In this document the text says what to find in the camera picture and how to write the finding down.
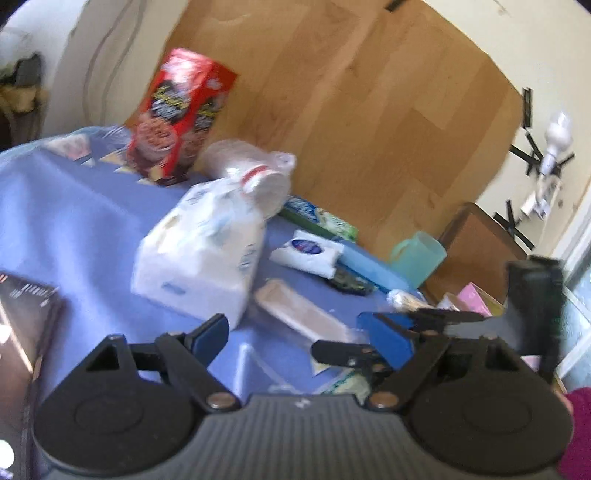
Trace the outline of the person right hand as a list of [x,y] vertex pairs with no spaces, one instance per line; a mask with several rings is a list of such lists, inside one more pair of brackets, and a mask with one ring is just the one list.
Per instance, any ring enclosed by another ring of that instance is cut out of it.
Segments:
[[573,436],[559,464],[568,480],[591,479],[591,389],[584,387],[558,394],[573,419]]

